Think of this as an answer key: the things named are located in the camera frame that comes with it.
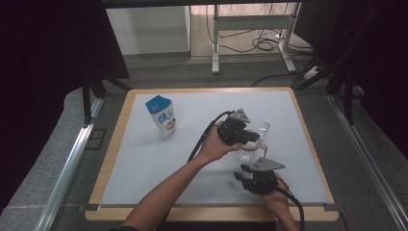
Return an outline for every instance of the blue and white carton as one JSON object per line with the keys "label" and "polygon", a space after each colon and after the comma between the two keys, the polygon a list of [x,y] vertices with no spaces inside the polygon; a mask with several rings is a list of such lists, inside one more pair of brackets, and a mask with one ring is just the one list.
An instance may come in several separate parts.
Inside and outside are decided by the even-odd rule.
{"label": "blue and white carton", "polygon": [[145,105],[156,126],[159,128],[161,138],[167,139],[171,137],[176,129],[173,101],[157,95],[145,103]]}

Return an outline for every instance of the white wall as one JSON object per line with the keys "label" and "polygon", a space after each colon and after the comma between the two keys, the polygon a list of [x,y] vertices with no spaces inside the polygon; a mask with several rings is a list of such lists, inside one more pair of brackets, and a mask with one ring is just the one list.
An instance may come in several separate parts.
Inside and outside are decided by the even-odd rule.
{"label": "white wall", "polygon": [[107,9],[123,55],[190,51],[188,7]]}

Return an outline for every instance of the aluminum rail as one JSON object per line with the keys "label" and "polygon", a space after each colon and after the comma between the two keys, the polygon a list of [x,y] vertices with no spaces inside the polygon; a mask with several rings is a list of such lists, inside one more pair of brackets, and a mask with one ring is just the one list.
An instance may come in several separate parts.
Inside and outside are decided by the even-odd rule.
{"label": "aluminum rail", "polygon": [[329,95],[329,99],[332,102],[337,115],[342,122],[347,134],[350,136],[354,146],[357,148],[358,154],[365,165],[372,182],[383,198],[387,208],[389,209],[391,216],[393,217],[396,225],[399,230],[407,231],[408,230],[408,217],[402,206],[401,202],[397,198],[394,190],[387,183],[387,180],[384,178],[374,159],[371,157],[371,154],[367,147],[364,145],[360,135],[354,126],[352,126],[343,114],[343,104],[340,101],[339,96]]}
{"label": "aluminum rail", "polygon": [[87,140],[89,138],[90,132],[93,128],[93,122],[96,119],[96,116],[99,113],[99,110],[102,106],[103,100],[96,99],[92,105],[92,120],[88,126],[84,126],[74,143],[71,152],[69,153],[68,159],[65,162],[63,171],[58,178],[58,181],[54,187],[54,190],[51,192],[50,197],[42,211],[38,224],[34,230],[36,231],[46,231],[50,230],[51,225],[54,222],[55,216],[60,209],[60,206],[63,202],[64,196],[68,189],[69,183],[75,173],[76,167],[78,166],[79,161],[81,160],[82,153],[84,152]]}

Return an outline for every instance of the person's arm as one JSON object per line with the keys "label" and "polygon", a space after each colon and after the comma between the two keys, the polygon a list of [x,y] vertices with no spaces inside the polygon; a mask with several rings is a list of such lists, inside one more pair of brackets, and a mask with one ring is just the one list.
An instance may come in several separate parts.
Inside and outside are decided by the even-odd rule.
{"label": "person's arm", "polygon": [[[276,177],[278,177],[278,187],[283,190],[288,190],[287,184],[284,183],[285,181],[282,177],[276,173]],[[298,231],[296,223],[293,220],[292,214],[289,211],[289,199],[278,191],[273,191],[269,194],[259,195],[265,203],[267,204],[268,208],[276,215],[279,220],[279,223],[282,225],[283,230],[285,231]]]}
{"label": "person's arm", "polygon": [[196,157],[148,193],[124,220],[122,226],[136,227],[140,231],[156,228],[200,169],[240,147],[240,144],[226,145],[217,135],[217,128],[213,127]]}

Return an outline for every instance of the human hand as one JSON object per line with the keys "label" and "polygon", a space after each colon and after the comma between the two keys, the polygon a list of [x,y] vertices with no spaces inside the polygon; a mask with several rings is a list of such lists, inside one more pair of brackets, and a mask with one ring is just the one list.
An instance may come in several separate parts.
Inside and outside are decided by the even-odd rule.
{"label": "human hand", "polygon": [[242,147],[241,143],[236,143],[232,146],[228,146],[218,136],[217,128],[221,125],[222,121],[219,121],[215,126],[211,128],[211,131],[204,142],[201,144],[200,151],[197,157],[204,158],[207,163],[216,161],[223,157],[230,151],[237,151]]}
{"label": "human hand", "polygon": [[[278,173],[275,173],[276,177],[278,178],[278,187],[282,190],[288,191],[288,184],[283,180],[282,176]],[[289,199],[278,191],[273,191],[268,194],[257,194],[252,192],[253,194],[261,197],[267,204],[267,206],[271,209],[271,211],[279,217],[280,214],[289,212]]]}

